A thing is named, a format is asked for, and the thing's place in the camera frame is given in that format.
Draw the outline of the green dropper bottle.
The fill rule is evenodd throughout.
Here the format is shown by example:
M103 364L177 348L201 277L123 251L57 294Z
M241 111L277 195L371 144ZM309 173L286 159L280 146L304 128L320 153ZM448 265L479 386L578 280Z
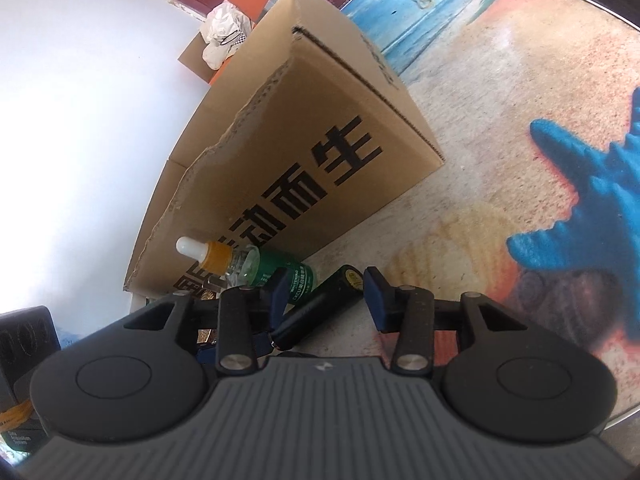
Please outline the green dropper bottle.
M265 285L277 269L291 272L290 303L309 294L316 284L314 270L283 252L273 252L253 245L231 247L223 242L200 242L182 236L176 241L180 255L195 260L198 267L231 287Z

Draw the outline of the black cylindrical flashlight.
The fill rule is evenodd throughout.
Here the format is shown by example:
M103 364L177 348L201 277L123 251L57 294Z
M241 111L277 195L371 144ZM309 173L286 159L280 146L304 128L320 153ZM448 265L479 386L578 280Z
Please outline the black cylindrical flashlight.
M288 351L303 344L362 298L362 273L344 264L288 311L270 334L273 348Z

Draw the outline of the gold lidded jar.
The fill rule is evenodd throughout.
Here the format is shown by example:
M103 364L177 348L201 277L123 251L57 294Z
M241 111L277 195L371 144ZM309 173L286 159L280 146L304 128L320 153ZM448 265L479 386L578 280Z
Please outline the gold lidded jar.
M217 343L217 331L214 328L199 330L196 343L198 344L198 348L214 346Z

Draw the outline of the open brown cardboard box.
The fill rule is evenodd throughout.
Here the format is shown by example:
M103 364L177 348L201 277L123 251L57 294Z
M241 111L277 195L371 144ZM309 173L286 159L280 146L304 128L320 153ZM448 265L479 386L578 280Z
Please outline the open brown cardboard box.
M213 273L180 237L305 259L444 163L407 88L326 0L278 0L160 173L124 279L155 299Z

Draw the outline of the beige cloth bag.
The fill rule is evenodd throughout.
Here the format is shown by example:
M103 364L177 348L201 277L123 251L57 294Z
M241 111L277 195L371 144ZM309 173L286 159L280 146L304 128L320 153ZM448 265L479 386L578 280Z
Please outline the beige cloth bag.
M212 70L219 70L244 44L255 23L237 6L224 0L207 14L200 34L205 42L202 58Z

